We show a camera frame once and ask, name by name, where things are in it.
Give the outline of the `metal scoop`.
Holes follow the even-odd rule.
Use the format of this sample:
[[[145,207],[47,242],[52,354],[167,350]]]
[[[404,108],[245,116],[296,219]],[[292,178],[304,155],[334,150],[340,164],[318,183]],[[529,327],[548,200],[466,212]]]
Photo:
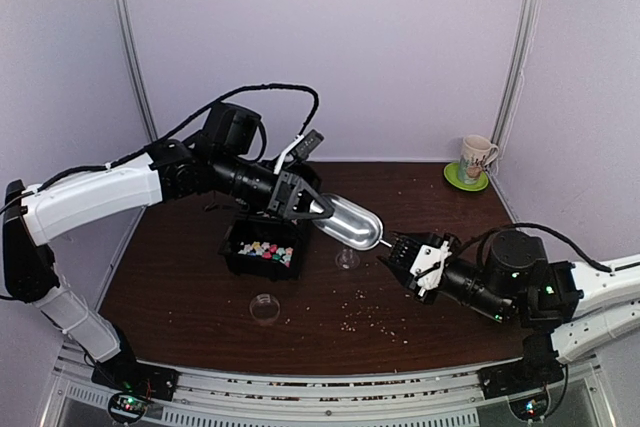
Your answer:
[[[321,195],[314,200],[310,212],[318,217],[313,224],[325,235],[356,251],[369,251],[384,240],[384,224],[374,212],[336,194]]]

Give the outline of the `black three-compartment candy bin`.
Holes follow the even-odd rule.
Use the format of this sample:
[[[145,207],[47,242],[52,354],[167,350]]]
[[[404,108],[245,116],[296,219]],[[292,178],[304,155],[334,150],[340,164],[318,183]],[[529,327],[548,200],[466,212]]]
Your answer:
[[[215,172],[216,190],[242,203],[218,250],[228,270],[236,275],[248,274],[271,281],[297,279],[309,240],[310,221],[280,219],[266,212],[279,174],[265,165],[242,159],[219,163]],[[288,172],[299,175],[315,189],[320,186],[320,178],[308,166],[296,166]],[[236,253],[241,242],[255,241],[293,247],[290,266]]]

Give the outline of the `clear plastic jar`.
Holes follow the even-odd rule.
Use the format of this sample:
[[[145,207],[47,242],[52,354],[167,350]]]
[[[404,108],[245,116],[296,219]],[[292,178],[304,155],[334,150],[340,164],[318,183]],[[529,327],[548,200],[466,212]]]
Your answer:
[[[360,256],[352,248],[342,248],[335,257],[335,264],[341,270],[353,270],[360,265]]]

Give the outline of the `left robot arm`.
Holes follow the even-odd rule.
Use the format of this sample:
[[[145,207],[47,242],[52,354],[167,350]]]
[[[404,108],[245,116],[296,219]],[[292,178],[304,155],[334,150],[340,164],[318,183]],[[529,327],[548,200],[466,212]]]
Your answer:
[[[114,214],[195,194],[230,195],[283,220],[323,220],[331,204],[278,160],[268,169],[245,159],[264,127],[259,114],[229,102],[209,104],[204,126],[185,141],[159,140],[131,159],[75,168],[41,185],[16,180],[6,189],[2,221],[5,287],[32,304],[100,363],[123,391],[144,371],[127,353],[123,334],[72,292],[54,268],[50,242]]]

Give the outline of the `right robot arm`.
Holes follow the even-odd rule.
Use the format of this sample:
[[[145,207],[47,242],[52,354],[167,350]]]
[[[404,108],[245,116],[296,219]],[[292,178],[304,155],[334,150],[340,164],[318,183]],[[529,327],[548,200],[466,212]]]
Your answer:
[[[446,296],[530,330],[512,370],[522,388],[550,373],[550,359],[570,363],[639,327],[639,257],[596,261],[543,225],[494,227],[466,242],[396,233],[380,260],[421,303]]]

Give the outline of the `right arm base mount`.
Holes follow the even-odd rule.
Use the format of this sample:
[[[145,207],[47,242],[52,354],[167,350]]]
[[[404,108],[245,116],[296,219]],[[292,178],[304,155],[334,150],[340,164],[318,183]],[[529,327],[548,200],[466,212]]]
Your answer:
[[[568,390],[569,366],[558,358],[550,333],[527,336],[521,359],[477,372],[484,398],[507,397],[511,414],[519,421],[545,422],[559,409]]]

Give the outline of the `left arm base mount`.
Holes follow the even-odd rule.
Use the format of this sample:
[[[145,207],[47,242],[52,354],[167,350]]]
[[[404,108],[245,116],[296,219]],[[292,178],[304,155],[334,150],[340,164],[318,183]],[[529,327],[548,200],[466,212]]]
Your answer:
[[[177,387],[176,369],[140,362],[124,332],[115,327],[120,350],[114,357],[98,361],[80,345],[85,362],[93,368],[91,381],[115,390],[107,401],[107,413],[122,426],[140,421],[156,400],[171,401]]]

